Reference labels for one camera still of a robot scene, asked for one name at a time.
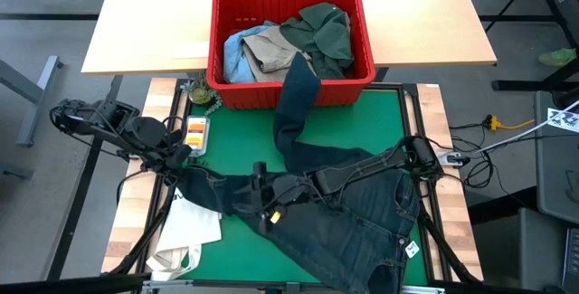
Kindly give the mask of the beige khaki garment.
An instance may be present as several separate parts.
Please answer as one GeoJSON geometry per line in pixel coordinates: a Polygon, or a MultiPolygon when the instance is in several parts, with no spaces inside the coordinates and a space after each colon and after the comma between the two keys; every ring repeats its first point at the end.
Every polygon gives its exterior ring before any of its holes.
{"type": "Polygon", "coordinates": [[[296,53],[277,25],[242,38],[242,49],[257,82],[284,81],[296,53]]]}

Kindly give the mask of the dark grey box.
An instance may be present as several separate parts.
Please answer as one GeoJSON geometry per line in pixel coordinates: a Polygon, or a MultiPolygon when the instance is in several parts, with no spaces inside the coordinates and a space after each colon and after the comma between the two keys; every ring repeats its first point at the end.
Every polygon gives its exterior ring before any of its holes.
{"type": "Polygon", "coordinates": [[[567,229],[567,223],[527,208],[475,225],[484,281],[533,290],[560,287],[567,229]]]}

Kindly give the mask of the light blue garment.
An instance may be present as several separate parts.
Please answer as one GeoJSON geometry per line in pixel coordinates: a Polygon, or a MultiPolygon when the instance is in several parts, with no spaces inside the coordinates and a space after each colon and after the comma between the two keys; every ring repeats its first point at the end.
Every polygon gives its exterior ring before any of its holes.
{"type": "Polygon", "coordinates": [[[275,23],[265,21],[262,25],[253,26],[232,34],[223,46],[223,79],[230,84],[254,83],[255,77],[251,71],[242,49],[244,37],[256,35],[274,26],[275,23]]]}

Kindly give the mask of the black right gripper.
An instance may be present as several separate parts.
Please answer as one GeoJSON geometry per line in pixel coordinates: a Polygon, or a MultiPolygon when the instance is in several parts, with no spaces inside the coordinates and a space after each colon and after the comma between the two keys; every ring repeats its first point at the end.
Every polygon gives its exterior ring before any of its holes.
{"type": "Polygon", "coordinates": [[[274,212],[280,212],[282,218],[289,205],[307,201],[316,193],[317,188],[305,175],[270,174],[265,162],[255,163],[251,204],[253,214],[259,219],[258,233],[265,235],[271,231],[275,223],[271,223],[270,218],[274,212]]]}

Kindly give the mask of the green table mat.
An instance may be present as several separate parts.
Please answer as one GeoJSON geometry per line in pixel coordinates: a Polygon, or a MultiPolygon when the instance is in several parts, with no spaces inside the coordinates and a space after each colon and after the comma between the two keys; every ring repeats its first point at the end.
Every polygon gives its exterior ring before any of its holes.
{"type": "MultiPolygon", "coordinates": [[[[210,117],[208,148],[202,164],[221,175],[249,175],[254,163],[282,172],[284,159],[273,140],[272,109],[218,109],[210,117]]],[[[361,148],[380,154],[405,134],[403,108],[395,90],[366,90],[352,106],[312,109],[299,136],[311,145],[361,148]]],[[[220,287],[246,282],[252,288],[297,282],[314,287],[318,280],[304,271],[273,243],[236,216],[221,220],[222,238],[202,248],[199,265],[185,278],[220,287]]]]}

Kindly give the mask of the light wooden table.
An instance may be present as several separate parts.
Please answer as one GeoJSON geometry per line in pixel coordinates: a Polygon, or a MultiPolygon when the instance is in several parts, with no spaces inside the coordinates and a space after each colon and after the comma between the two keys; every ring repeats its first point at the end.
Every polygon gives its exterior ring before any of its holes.
{"type": "MultiPolygon", "coordinates": [[[[82,72],[198,71],[206,67],[213,0],[104,0],[82,72]]],[[[363,0],[379,67],[493,64],[471,0],[363,0]]]]}

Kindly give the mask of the black horizontal bar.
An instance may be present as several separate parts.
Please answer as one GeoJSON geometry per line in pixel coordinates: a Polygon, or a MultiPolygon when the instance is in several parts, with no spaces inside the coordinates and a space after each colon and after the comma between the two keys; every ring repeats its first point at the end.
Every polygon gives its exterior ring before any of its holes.
{"type": "Polygon", "coordinates": [[[110,274],[66,280],[0,284],[0,294],[118,294],[140,290],[149,274],[110,274]]]}

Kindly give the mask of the light green object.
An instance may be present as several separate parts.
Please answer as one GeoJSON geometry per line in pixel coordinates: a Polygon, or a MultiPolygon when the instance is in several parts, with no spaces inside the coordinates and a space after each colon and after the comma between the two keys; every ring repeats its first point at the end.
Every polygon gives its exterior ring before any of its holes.
{"type": "Polygon", "coordinates": [[[562,48],[552,52],[542,53],[538,61],[548,67],[562,67],[577,57],[576,49],[562,48]]]}

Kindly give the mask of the dark blue denim jeans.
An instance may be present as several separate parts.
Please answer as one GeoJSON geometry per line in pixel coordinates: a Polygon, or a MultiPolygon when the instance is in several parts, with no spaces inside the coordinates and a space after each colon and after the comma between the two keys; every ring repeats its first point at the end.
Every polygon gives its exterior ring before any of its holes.
{"type": "MultiPolygon", "coordinates": [[[[296,55],[273,121],[274,145],[285,169],[267,169],[270,174],[300,175],[376,156],[361,148],[299,141],[319,88],[306,59],[296,55]]],[[[252,213],[252,174],[220,175],[206,167],[189,167],[178,189],[188,201],[236,216],[259,234],[259,219],[252,213]]],[[[413,180],[408,172],[392,169],[349,185],[341,198],[332,196],[326,204],[296,202],[270,232],[259,235],[331,288],[346,294],[399,294],[405,249],[420,212],[413,180]]]]}

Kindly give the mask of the white printed tote bag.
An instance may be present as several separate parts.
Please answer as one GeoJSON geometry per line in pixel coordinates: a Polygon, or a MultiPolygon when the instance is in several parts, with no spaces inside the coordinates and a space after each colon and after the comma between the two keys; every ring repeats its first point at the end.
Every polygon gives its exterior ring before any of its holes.
{"type": "Polygon", "coordinates": [[[194,204],[176,189],[154,253],[147,259],[153,281],[175,280],[194,270],[202,246],[222,239],[220,213],[194,204]]]}

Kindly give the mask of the small potted succulent plant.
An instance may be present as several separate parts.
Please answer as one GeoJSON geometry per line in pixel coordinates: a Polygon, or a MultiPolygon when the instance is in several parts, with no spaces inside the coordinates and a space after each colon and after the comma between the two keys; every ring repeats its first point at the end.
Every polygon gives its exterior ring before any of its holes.
{"type": "Polygon", "coordinates": [[[223,105],[221,96],[209,86],[205,72],[187,73],[186,77],[187,82],[180,88],[195,107],[204,109],[205,116],[211,115],[223,105]]]}

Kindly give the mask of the clear package with orange label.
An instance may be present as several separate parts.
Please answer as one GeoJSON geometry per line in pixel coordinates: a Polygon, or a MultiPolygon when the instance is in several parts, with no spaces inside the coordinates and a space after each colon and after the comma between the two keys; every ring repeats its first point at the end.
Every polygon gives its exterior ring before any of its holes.
{"type": "Polygon", "coordinates": [[[203,156],[208,145],[210,119],[201,116],[189,116],[186,120],[184,144],[189,146],[189,156],[203,156]]]}

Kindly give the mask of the grey metal table leg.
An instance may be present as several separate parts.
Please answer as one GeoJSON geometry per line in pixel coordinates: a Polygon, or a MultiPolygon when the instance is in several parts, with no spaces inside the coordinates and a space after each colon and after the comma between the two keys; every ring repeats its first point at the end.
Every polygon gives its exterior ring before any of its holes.
{"type": "Polygon", "coordinates": [[[52,77],[63,63],[57,55],[50,56],[37,82],[32,82],[7,62],[0,60],[0,83],[29,102],[16,140],[20,147],[31,147],[33,135],[40,116],[40,109],[46,101],[52,77]]]}

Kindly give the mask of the black table leg bar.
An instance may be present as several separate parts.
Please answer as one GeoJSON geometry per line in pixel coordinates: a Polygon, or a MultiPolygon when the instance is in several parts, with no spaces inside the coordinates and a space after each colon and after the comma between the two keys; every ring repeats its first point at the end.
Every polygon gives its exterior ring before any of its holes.
{"type": "Polygon", "coordinates": [[[46,280],[61,278],[100,157],[104,155],[107,158],[113,158],[113,153],[105,152],[103,145],[104,141],[97,138],[92,138],[88,143],[88,152],[83,161],[82,170],[75,181],[55,238],[50,260],[46,265],[44,273],[46,280]]]}

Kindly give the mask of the red plastic laundry bin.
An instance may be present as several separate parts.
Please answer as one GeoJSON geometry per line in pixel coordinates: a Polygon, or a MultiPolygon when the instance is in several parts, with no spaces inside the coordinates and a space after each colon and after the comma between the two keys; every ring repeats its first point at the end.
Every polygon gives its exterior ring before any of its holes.
{"type": "Polygon", "coordinates": [[[283,23],[296,17],[299,10],[328,2],[347,12],[351,21],[351,44],[354,63],[343,80],[323,80],[315,105],[346,106],[354,104],[362,90],[375,79],[362,0],[213,0],[206,79],[228,109],[274,109],[280,99],[280,82],[230,84],[224,81],[224,43],[230,35],[264,21],[283,23]]]}

